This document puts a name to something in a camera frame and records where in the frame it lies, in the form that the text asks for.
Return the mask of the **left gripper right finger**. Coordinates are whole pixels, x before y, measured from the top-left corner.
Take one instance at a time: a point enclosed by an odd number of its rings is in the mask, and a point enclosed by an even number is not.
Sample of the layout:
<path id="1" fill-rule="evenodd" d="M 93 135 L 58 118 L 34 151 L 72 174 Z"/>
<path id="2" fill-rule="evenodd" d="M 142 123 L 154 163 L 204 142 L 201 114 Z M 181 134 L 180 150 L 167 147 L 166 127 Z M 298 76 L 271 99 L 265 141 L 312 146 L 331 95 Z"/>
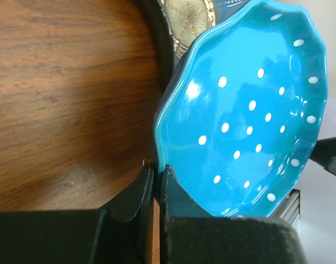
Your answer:
<path id="1" fill-rule="evenodd" d="M 167 165 L 160 191 L 160 263 L 307 263 L 293 227 L 264 217 L 214 217 Z"/>

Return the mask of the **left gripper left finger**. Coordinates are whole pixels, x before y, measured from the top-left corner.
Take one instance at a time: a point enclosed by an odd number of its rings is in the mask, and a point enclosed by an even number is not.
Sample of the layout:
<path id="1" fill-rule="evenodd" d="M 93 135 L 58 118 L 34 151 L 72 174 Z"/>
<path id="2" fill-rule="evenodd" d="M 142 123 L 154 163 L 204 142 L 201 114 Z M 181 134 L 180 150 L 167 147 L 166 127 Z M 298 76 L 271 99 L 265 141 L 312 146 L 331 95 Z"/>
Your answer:
<path id="1" fill-rule="evenodd" d="M 0 212 L 0 263 L 151 263 L 154 168 L 91 210 Z"/>

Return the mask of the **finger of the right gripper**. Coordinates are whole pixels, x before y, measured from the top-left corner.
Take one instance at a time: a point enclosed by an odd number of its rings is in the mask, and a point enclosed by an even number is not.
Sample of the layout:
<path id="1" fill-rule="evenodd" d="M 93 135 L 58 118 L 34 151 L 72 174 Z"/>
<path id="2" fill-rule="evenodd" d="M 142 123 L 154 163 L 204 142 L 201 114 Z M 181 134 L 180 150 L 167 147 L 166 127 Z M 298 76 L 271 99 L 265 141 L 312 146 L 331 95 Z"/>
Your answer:
<path id="1" fill-rule="evenodd" d="M 310 155 L 310 160 L 336 176 L 336 137 L 318 140 Z"/>

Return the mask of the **bright blue dotted plate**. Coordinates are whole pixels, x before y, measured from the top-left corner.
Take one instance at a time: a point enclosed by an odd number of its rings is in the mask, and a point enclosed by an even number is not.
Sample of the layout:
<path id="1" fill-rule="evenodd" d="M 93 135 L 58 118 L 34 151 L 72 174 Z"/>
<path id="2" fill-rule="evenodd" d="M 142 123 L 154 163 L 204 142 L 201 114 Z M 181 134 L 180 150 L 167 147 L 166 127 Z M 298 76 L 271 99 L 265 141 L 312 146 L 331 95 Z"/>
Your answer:
<path id="1" fill-rule="evenodd" d="M 299 5 L 250 1 L 199 35 L 159 103 L 158 172 L 216 217 L 270 216 L 317 142 L 326 46 Z"/>

